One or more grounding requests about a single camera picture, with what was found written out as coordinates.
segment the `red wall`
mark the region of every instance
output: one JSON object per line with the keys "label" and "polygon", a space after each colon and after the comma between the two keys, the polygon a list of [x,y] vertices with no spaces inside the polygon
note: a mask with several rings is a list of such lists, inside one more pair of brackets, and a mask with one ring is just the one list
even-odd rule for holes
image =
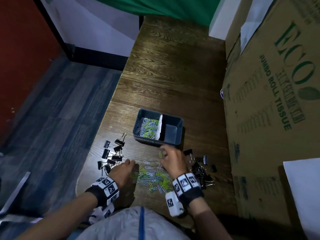
{"label": "red wall", "polygon": [[19,110],[61,48],[33,0],[0,0],[0,30],[1,143],[10,132],[12,111]]}

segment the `hand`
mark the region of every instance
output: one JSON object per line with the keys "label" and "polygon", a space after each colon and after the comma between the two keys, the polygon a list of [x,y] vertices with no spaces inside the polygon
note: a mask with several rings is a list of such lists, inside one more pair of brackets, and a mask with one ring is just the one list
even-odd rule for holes
{"label": "hand", "polygon": [[112,178],[120,189],[128,181],[135,164],[136,161],[127,159],[124,163],[115,166],[108,174],[108,177]]}
{"label": "hand", "polygon": [[160,163],[174,180],[180,175],[188,173],[185,156],[182,151],[169,145],[162,145],[160,148],[165,150],[165,159],[160,159]]}

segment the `wooden table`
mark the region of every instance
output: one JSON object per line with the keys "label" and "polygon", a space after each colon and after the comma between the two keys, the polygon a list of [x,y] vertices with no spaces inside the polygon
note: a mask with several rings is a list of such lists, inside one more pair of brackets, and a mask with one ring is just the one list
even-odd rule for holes
{"label": "wooden table", "polygon": [[[208,155],[207,171],[216,180],[204,190],[216,214],[238,215],[220,89],[226,68],[224,41],[208,36],[208,28],[165,16],[146,16],[113,98],[104,115],[78,178],[76,193],[101,177],[100,161],[106,140],[112,143],[127,133],[124,158],[158,167],[159,149],[134,140],[132,130],[139,109],[183,118],[183,148],[194,156]],[[217,173],[210,165],[214,164]],[[132,206],[145,206],[162,215],[169,211],[165,195],[147,194],[137,184]],[[190,226],[190,218],[177,219]]]}

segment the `wristband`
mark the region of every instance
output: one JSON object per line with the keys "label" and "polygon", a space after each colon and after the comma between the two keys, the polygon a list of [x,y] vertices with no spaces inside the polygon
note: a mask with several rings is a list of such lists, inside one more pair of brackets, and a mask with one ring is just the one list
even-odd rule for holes
{"label": "wristband", "polygon": [[173,188],[182,204],[189,205],[194,199],[204,196],[196,177],[191,172],[182,174],[175,179]]}
{"label": "wristband", "polygon": [[99,178],[85,192],[90,192],[97,198],[97,207],[105,204],[108,206],[119,197],[117,184],[110,177]]}

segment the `blue floor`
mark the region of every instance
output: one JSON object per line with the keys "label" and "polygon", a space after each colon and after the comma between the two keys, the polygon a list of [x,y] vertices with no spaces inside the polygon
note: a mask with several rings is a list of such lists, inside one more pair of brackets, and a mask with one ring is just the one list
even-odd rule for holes
{"label": "blue floor", "polygon": [[[0,207],[23,175],[31,175],[11,213],[41,216],[75,196],[75,185],[121,72],[53,61],[49,82],[1,151]],[[13,239],[27,224],[3,224],[0,239]]]}

